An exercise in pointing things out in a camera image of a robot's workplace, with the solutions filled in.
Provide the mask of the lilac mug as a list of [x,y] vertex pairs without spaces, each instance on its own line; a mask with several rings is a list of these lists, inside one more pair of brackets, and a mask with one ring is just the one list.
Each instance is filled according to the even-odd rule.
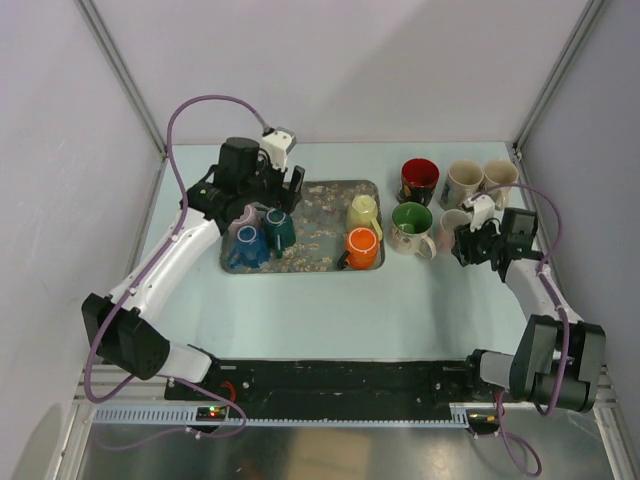
[[252,204],[246,205],[240,217],[231,222],[228,228],[229,236],[234,238],[238,230],[244,226],[253,226],[255,228],[259,228],[261,226],[258,211]]

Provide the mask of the pink faceted mug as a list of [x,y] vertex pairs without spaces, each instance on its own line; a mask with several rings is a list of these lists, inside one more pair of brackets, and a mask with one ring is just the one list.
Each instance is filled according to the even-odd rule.
[[440,218],[436,234],[436,246],[441,254],[450,253],[455,244],[455,229],[471,222],[469,214],[463,210],[451,209]]

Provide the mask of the dark green faceted mug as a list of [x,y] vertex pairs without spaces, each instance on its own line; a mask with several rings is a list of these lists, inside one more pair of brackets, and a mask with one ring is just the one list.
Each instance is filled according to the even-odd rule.
[[293,219],[282,210],[275,208],[268,210],[263,218],[263,228],[267,243],[277,259],[281,259],[285,250],[296,243]]

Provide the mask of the blue faceted mug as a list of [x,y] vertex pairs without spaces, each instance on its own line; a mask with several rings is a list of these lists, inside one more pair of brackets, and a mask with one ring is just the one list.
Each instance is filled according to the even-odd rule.
[[260,227],[245,225],[236,232],[235,243],[227,259],[227,266],[241,265],[252,269],[264,267],[270,260],[270,250]]

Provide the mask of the tall cream seahorse mug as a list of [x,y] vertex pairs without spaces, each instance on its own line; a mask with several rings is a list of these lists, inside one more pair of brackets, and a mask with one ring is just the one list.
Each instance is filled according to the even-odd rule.
[[478,191],[483,178],[484,172],[478,163],[469,159],[454,161],[446,174],[440,206],[444,210],[457,209]]

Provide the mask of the cream coral pattern mug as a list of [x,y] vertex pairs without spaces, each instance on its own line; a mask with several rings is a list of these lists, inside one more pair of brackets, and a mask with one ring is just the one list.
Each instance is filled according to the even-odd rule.
[[494,187],[488,195],[495,203],[497,210],[504,210],[509,204],[510,187],[508,184],[517,183],[519,172],[517,168],[507,159],[492,159],[484,166],[484,179],[481,190],[488,190]]

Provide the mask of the yellow faceted mug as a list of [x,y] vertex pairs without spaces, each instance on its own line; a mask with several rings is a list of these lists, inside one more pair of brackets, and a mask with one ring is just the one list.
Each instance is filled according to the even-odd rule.
[[378,240],[383,239],[383,231],[378,221],[378,205],[371,195],[356,196],[347,211],[346,229],[369,228],[373,230]]

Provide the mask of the cream mug with script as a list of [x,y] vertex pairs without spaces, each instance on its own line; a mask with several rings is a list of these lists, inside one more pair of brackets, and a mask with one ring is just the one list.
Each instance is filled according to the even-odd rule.
[[436,257],[437,247],[430,233],[433,215],[427,207],[416,202],[402,203],[393,210],[391,221],[389,243],[395,252],[425,260]]

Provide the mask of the black mug orange trim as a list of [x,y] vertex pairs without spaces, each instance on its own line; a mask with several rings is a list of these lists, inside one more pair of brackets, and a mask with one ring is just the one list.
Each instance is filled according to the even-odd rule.
[[400,175],[397,199],[400,203],[415,202],[428,207],[440,177],[438,166],[426,158],[407,160]]

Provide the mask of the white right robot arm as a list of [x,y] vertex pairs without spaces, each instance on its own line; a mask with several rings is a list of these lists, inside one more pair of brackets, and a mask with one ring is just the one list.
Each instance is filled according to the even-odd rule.
[[476,230],[469,224],[454,229],[452,254],[460,265],[488,262],[527,319],[513,355],[476,349],[467,357],[462,388],[483,401],[501,387],[543,414],[554,408],[587,412],[596,400],[606,335],[564,300],[543,253],[534,249],[537,230],[537,214],[517,208]]

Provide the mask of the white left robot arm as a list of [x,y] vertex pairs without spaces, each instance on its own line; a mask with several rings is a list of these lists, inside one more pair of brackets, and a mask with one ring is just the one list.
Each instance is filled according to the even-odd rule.
[[219,159],[191,186],[162,239],[118,286],[101,297],[89,295],[81,311],[97,355],[129,374],[187,380],[201,399],[214,397],[222,376],[204,350],[166,339],[154,324],[191,265],[220,240],[246,206],[292,212],[301,199],[305,171],[287,168],[296,143],[293,133],[275,129],[255,141],[230,137]]

